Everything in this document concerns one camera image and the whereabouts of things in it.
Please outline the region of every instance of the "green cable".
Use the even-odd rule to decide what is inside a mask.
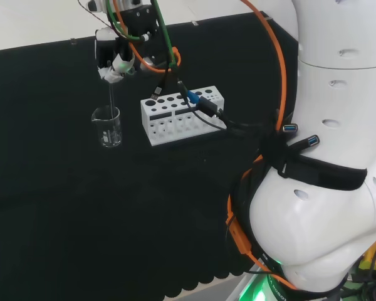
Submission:
[[[155,6],[157,16],[159,17],[159,25],[162,28],[163,35],[164,35],[164,38],[165,38],[166,43],[167,43],[167,47],[169,48],[169,52],[170,52],[170,56],[171,56],[171,60],[172,60],[171,65],[176,65],[173,47],[171,45],[171,40],[170,40],[170,37],[169,37],[169,32],[167,31],[167,28],[165,27],[162,12],[160,11],[159,4],[157,3],[157,0],[153,0],[153,4]]]
[[[130,36],[129,34],[127,34],[127,33],[124,32],[124,30],[117,23],[117,21],[116,21],[116,19],[114,17],[114,14],[113,14],[113,11],[112,11],[112,7],[110,5],[110,0],[106,0],[106,4],[107,4],[108,14],[110,15],[110,18],[112,19],[114,26],[121,32],[121,34],[124,35],[127,39],[134,40],[134,41],[140,41],[140,37],[138,37],[138,36]]]

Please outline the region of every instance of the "test tube rack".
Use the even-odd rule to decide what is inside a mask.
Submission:
[[[215,86],[191,91],[224,109],[224,98]],[[199,120],[185,104],[180,93],[164,95],[157,100],[144,99],[140,104],[142,125],[152,146],[218,131]],[[196,113],[206,121],[226,128],[216,116],[210,118],[200,111]]]

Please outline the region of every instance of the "glass beaker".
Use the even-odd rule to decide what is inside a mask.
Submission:
[[[117,107],[106,105],[97,108],[92,115],[92,122],[96,124],[102,146],[116,147],[121,144],[120,110]]]

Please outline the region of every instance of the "white floor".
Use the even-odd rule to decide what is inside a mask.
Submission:
[[[81,0],[85,5],[88,0]],[[290,0],[252,0],[294,37],[296,14]],[[239,0],[159,0],[167,24],[246,13]],[[77,0],[0,0],[0,50],[93,36],[101,22]]]

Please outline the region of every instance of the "black table surface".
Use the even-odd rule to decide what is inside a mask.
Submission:
[[[239,122],[279,106],[278,61],[253,14],[169,26],[188,88],[215,85]],[[296,41],[273,21],[296,93]],[[213,133],[151,147],[140,100],[157,76],[115,88],[123,145],[99,146],[93,111],[108,104],[93,38],[0,51],[0,300],[175,297],[251,262],[231,245],[229,186],[257,139]],[[177,92],[170,83],[165,94]]]

